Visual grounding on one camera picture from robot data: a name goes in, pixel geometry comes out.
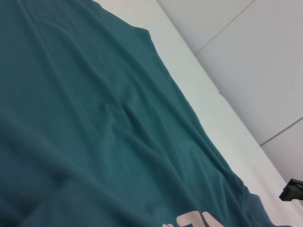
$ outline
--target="black clip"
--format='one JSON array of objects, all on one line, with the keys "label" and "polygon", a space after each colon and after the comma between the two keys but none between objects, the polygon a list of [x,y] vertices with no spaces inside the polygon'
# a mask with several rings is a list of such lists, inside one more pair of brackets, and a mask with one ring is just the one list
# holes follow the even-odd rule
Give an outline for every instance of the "black clip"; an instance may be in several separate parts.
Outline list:
[{"label": "black clip", "polygon": [[282,201],[303,200],[303,181],[291,179],[279,198]]}]

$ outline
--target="teal t-shirt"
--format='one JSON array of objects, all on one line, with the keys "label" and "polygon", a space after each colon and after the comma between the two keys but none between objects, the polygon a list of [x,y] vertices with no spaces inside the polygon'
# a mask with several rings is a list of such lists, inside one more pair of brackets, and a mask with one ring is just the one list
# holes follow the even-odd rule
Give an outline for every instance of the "teal t-shirt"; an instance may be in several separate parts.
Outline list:
[{"label": "teal t-shirt", "polygon": [[148,31],[91,0],[0,0],[0,32],[1,227],[273,226]]}]

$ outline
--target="teal fabric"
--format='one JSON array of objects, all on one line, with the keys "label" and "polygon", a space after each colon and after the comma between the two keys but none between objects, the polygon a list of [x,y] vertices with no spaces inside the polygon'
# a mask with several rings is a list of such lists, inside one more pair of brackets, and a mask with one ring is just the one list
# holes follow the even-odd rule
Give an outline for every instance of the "teal fabric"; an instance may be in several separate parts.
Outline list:
[{"label": "teal fabric", "polygon": [[1,227],[273,226],[148,31],[90,0],[0,0],[0,31]]}]

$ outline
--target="white print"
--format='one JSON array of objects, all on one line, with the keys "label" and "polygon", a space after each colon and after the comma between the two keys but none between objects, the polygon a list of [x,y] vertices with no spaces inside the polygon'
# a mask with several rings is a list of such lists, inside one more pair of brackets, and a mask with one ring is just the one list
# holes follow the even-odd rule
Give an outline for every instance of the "white print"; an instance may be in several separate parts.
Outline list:
[{"label": "white print", "polygon": [[[210,227],[224,227],[210,213],[203,212],[202,215]],[[199,213],[199,211],[196,210],[177,217],[176,221],[180,227],[184,227],[189,224],[192,224],[193,227],[206,227],[201,217],[201,214]],[[174,227],[174,226],[172,224],[168,224],[168,225],[163,224],[162,227]]]}]

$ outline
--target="white surface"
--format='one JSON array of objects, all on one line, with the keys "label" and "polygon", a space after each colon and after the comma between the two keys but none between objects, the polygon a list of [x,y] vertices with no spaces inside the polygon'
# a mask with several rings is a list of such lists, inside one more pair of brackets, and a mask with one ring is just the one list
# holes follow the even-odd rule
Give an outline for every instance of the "white surface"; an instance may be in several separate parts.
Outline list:
[{"label": "white surface", "polygon": [[158,0],[194,54],[251,1]]},{"label": "white surface", "polygon": [[262,146],[283,178],[303,180],[303,120]]},{"label": "white surface", "polygon": [[303,116],[302,12],[256,0],[196,55],[259,144]]},{"label": "white surface", "polygon": [[217,93],[204,70],[197,66],[192,53],[156,1],[99,0],[99,3],[126,22],[150,31],[160,57],[192,105],[206,133],[250,191],[261,197],[272,222],[301,227],[303,208],[297,201],[279,200],[285,186],[281,175],[226,100]]}]

